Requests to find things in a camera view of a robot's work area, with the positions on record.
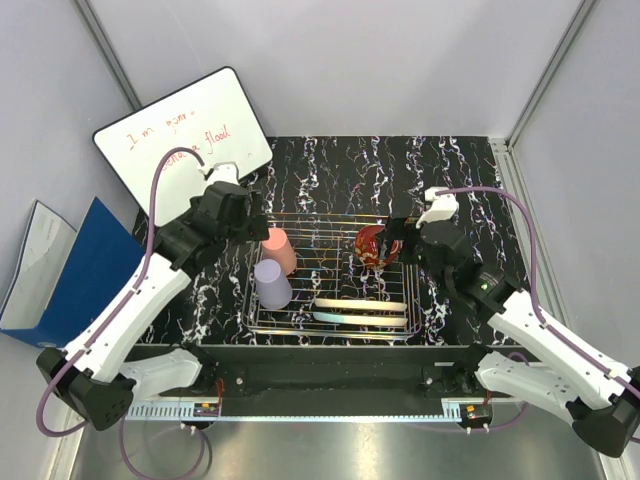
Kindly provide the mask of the pink plastic cup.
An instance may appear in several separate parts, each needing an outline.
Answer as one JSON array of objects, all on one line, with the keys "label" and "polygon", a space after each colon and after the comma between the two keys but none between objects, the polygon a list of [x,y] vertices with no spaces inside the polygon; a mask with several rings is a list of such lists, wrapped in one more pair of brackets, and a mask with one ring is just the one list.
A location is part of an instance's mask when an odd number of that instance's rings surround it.
[{"label": "pink plastic cup", "polygon": [[279,263],[285,275],[291,275],[297,268],[297,257],[286,232],[278,227],[268,229],[269,238],[261,242],[264,259]]}]

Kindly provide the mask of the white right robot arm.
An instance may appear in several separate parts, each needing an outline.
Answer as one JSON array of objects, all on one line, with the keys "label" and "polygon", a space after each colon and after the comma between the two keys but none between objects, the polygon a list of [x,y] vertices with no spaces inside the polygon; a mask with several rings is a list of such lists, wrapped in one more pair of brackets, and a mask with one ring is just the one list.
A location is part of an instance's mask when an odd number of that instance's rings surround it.
[{"label": "white right robot arm", "polygon": [[474,256],[449,220],[389,217],[377,236],[383,252],[399,242],[398,260],[426,271],[450,300],[506,334],[543,363],[522,365],[476,346],[457,364],[454,384],[466,396],[491,390],[517,397],[568,423],[597,452],[620,457],[639,427],[639,370],[601,353],[540,308],[532,290]]}]

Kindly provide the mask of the lilac plastic cup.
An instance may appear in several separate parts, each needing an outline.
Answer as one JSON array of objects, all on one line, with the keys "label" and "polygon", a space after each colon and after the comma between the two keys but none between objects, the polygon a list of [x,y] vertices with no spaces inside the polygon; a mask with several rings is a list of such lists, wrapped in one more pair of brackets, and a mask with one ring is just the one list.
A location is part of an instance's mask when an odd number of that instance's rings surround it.
[{"label": "lilac plastic cup", "polygon": [[283,309],[291,301],[291,285],[277,261],[258,262],[254,267],[254,279],[259,302],[265,309]]}]

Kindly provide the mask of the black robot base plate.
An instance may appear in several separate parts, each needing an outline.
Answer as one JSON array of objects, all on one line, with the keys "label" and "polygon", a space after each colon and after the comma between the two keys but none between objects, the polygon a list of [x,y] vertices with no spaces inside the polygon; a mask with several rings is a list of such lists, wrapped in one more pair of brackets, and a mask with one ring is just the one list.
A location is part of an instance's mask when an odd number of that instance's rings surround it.
[{"label": "black robot base plate", "polygon": [[205,345],[204,377],[195,387],[172,388],[160,398],[222,400],[305,395],[322,399],[385,396],[482,398],[486,391],[459,367],[472,347]]}]

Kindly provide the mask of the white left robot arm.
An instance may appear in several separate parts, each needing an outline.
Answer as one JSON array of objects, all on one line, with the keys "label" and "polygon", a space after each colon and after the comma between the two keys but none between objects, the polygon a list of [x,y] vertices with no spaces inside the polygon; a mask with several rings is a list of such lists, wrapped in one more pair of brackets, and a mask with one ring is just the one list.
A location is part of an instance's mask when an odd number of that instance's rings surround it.
[{"label": "white left robot arm", "polygon": [[216,372],[194,347],[128,361],[165,306],[230,244],[268,236],[262,196],[216,181],[181,216],[150,230],[147,251],[105,310],[63,349],[47,347],[36,365],[55,395],[98,431],[123,418],[136,400],[186,388],[196,396],[215,386]]}]

